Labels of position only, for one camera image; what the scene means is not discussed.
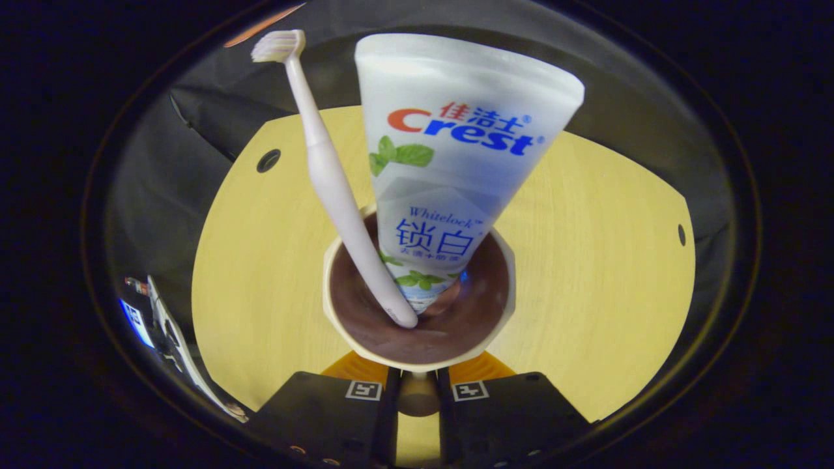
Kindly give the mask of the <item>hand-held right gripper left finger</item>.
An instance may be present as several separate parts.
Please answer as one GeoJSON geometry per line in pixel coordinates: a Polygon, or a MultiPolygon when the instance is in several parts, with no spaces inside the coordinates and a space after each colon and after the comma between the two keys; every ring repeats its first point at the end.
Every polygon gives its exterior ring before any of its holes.
{"type": "Polygon", "coordinates": [[[351,351],[322,373],[297,371],[251,418],[260,442],[305,468],[390,468],[399,370],[351,351]]]}

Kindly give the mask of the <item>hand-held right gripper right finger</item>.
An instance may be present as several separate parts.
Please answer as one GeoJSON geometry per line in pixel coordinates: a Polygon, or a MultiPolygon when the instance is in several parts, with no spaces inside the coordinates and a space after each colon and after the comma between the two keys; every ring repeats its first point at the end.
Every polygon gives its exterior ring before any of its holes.
{"type": "Polygon", "coordinates": [[[440,451],[450,468],[532,468],[590,431],[541,372],[488,352],[438,372],[440,451]]]}

